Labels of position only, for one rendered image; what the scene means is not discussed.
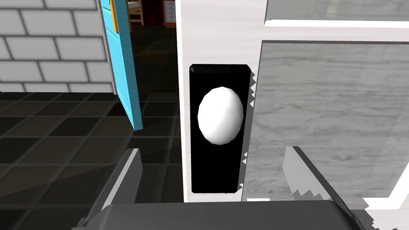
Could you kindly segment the white and grey door leaf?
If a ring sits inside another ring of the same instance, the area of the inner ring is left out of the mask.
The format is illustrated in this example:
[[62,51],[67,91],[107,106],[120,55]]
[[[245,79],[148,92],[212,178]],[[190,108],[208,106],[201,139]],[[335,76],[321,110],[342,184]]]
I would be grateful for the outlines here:
[[[175,0],[185,202],[294,200],[298,146],[368,230],[409,230],[409,0]],[[235,193],[192,193],[189,68],[252,71]]]

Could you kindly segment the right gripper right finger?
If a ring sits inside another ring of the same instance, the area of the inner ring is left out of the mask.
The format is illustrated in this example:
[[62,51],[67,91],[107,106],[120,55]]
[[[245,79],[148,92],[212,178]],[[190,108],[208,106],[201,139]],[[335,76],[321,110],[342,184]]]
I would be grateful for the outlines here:
[[355,224],[356,217],[298,146],[286,147],[282,169],[305,224]]

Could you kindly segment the light blue door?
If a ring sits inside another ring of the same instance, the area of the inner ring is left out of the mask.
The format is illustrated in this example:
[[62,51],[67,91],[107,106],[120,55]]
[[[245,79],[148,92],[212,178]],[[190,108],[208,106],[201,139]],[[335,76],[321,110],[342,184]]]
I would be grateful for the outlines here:
[[142,118],[130,36],[127,0],[99,0],[116,92],[135,131]]

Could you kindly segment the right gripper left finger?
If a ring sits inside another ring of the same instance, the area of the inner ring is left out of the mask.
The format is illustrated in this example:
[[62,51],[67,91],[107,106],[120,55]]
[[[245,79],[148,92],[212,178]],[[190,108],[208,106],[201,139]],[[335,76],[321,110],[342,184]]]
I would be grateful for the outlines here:
[[85,221],[89,222],[110,204],[134,203],[142,172],[140,150],[127,149],[100,192]]

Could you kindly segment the wooden chair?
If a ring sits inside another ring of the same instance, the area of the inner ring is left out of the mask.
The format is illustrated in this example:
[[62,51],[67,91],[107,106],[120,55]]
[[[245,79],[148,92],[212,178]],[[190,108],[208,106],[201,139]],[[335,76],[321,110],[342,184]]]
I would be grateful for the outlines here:
[[143,8],[141,0],[127,0],[129,21],[131,23],[140,23],[144,25]]

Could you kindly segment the red wooden cabinet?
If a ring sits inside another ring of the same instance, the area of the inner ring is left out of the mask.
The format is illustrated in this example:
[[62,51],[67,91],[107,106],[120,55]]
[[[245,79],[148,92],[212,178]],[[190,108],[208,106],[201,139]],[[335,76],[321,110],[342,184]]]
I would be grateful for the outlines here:
[[175,0],[162,0],[163,18],[166,28],[176,28],[176,6]]

